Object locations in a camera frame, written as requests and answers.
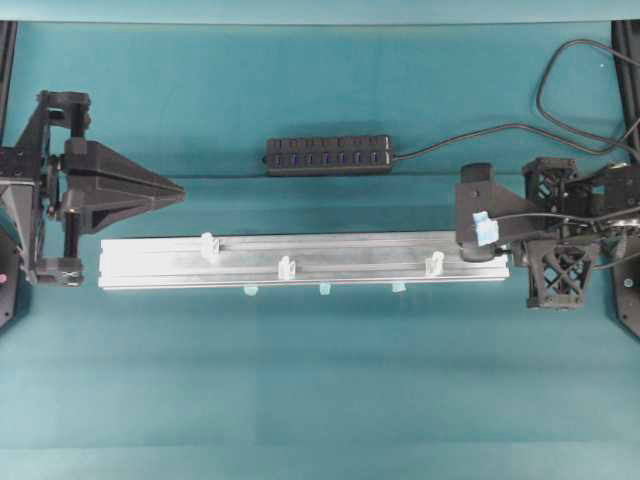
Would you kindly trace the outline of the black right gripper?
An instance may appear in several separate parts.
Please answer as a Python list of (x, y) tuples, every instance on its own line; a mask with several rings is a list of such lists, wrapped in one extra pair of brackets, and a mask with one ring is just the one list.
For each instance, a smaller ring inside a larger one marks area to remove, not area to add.
[(541, 157), (523, 167), (525, 198), (542, 209), (536, 220), (541, 231), (521, 242), (522, 262), (528, 267), (531, 309), (574, 309), (584, 305), (585, 290), (595, 262), (591, 190), (578, 182), (576, 162)]

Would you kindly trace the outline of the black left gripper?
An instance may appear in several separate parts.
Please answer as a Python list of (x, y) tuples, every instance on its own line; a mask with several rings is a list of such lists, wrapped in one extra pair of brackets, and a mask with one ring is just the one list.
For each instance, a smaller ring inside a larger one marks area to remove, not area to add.
[[(77, 253), (80, 234), (96, 234), (114, 223), (185, 200), (184, 189), (166, 177), (100, 142), (82, 139), (90, 124), (89, 107), (86, 93), (41, 91), (14, 146), (15, 253), (20, 257), (19, 268), (32, 284), (81, 285), (83, 266)], [(71, 138), (79, 138), (65, 142), (64, 156), (50, 152), (54, 127), (67, 129)], [(64, 213), (60, 187), (63, 163), (69, 190), (143, 198), (94, 205), (84, 200)], [(48, 218), (63, 225), (60, 258), (43, 255)]]

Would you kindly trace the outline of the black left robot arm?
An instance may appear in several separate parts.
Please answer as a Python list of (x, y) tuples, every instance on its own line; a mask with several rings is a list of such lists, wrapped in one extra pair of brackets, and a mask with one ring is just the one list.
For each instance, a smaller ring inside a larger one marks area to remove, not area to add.
[(179, 203), (184, 189), (89, 140), (90, 97), (41, 91), (17, 143), (1, 150), (1, 322), (20, 282), (78, 287), (79, 240)]

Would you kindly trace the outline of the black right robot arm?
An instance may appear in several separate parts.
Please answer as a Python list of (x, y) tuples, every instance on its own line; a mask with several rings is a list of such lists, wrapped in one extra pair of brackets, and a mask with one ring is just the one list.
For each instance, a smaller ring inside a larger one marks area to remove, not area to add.
[(539, 210), (534, 230), (517, 241), (514, 259), (528, 268), (529, 308), (584, 304), (598, 257), (626, 256), (639, 232), (639, 164), (610, 164), (581, 174), (573, 159), (539, 157), (522, 168), (525, 199)]

